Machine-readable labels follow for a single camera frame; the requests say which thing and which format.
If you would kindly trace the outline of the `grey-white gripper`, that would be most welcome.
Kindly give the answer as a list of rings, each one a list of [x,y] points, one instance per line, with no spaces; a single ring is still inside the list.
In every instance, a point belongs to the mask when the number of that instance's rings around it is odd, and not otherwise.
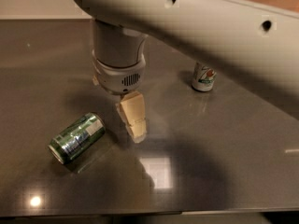
[[[144,78],[146,61],[141,60],[129,67],[111,67],[101,63],[92,52],[93,85],[100,85],[113,95],[125,95],[116,104],[116,109],[132,140],[141,143],[147,134],[145,101],[143,94],[136,89]]]

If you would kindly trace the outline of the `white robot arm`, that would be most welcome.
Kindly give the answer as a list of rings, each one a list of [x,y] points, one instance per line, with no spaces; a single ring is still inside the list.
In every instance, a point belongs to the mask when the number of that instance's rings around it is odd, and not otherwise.
[[[93,22],[93,69],[109,93],[134,91],[151,35],[297,117],[299,15],[247,0],[73,0]]]

